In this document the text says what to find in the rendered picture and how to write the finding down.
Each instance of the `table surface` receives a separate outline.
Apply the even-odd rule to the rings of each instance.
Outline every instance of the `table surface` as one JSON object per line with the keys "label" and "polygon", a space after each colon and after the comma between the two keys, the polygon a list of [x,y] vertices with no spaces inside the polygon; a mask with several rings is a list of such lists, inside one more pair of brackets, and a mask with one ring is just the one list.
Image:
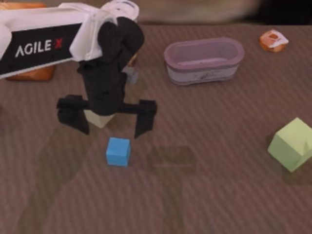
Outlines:
{"label": "table surface", "polygon": [[[311,233],[312,162],[290,174],[267,146],[295,117],[312,126],[312,28],[274,27],[290,41],[277,54],[258,43],[271,28],[143,26],[126,101],[154,99],[159,110],[136,140],[132,115],[89,136],[58,123],[58,98],[85,95],[74,62],[48,83],[0,80],[0,233]],[[214,37],[245,48],[234,79],[172,84],[164,49]],[[129,167],[106,164],[109,137],[131,139]]]}

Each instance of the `beige cube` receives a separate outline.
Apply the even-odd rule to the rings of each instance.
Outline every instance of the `beige cube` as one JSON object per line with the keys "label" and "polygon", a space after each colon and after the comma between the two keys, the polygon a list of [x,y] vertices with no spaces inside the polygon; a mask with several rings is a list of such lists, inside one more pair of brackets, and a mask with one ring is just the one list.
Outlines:
{"label": "beige cube", "polygon": [[98,128],[104,128],[105,125],[114,117],[114,115],[99,116],[90,110],[85,110],[84,113],[86,114],[87,121],[94,124]]}

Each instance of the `red letter x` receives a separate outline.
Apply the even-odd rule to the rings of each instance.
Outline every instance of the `red letter x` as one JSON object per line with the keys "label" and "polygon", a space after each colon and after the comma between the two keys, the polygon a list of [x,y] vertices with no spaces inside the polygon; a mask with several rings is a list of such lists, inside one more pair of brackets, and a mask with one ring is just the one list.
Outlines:
{"label": "red letter x", "polygon": [[56,39],[54,48],[55,49],[62,48],[62,42],[63,42],[63,38]]}

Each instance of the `green block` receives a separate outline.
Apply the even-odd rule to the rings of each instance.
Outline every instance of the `green block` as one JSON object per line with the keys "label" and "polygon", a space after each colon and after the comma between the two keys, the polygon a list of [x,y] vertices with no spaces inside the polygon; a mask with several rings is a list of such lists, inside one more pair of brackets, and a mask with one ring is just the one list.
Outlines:
{"label": "green block", "polygon": [[290,172],[312,156],[312,128],[295,118],[273,137],[269,153]]}

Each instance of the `blue cube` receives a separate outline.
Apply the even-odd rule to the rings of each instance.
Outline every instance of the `blue cube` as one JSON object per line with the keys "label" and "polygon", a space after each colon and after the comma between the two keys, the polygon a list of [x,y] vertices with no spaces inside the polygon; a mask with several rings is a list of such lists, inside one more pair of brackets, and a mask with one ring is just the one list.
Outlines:
{"label": "blue cube", "polygon": [[131,145],[129,139],[111,137],[106,150],[106,160],[109,165],[127,167]]}

